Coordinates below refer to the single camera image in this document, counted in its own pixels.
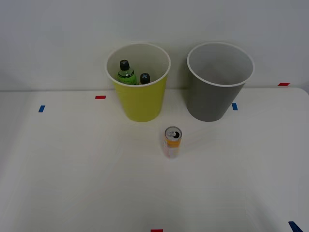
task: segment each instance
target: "blue tape marker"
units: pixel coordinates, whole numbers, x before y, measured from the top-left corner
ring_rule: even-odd
[[[293,230],[293,232],[303,232],[303,231],[296,225],[295,222],[289,221],[289,224],[290,224],[291,229]]]
[[[45,105],[41,105],[40,109],[39,109],[39,113],[42,113],[45,109]]]
[[[232,103],[233,110],[238,110],[236,103]]]

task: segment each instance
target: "red tape marker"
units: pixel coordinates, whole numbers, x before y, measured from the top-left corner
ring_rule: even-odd
[[[96,96],[96,99],[105,99],[105,98],[106,98],[105,95],[98,95],[98,96]]]
[[[280,83],[278,86],[288,86],[290,83]]]

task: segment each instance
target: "tape marker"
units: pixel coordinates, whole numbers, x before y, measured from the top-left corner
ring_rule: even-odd
[[[98,95],[98,96],[96,96],[96,99],[105,99],[105,98],[106,98],[105,95]]]
[[[288,86],[290,83],[280,83],[278,86]]]
[[[233,107],[233,110],[238,110],[236,103],[232,103],[232,107]]]
[[[39,113],[42,113],[45,109],[45,105],[41,105],[40,109],[39,109]]]
[[[296,225],[295,222],[289,221],[289,224],[290,224],[291,229],[293,230],[293,232],[303,232],[303,231]]]

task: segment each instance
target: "white wall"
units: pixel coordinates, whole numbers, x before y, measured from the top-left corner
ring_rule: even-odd
[[[0,90],[108,89],[103,62],[130,41],[172,59],[169,88],[185,86],[184,60],[204,41],[241,46],[249,86],[309,81],[307,0],[2,0]]]

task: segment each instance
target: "trash bin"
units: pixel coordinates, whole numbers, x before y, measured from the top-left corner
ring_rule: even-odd
[[[188,57],[187,108],[198,120],[219,120],[254,72],[251,57],[228,43],[204,43]]]
[[[117,80],[119,62],[129,61],[139,79],[142,73],[150,75],[145,85],[126,85]],[[114,51],[105,64],[107,76],[112,80],[122,108],[128,118],[147,122],[157,117],[162,108],[170,58],[162,48],[149,43],[134,43]]]

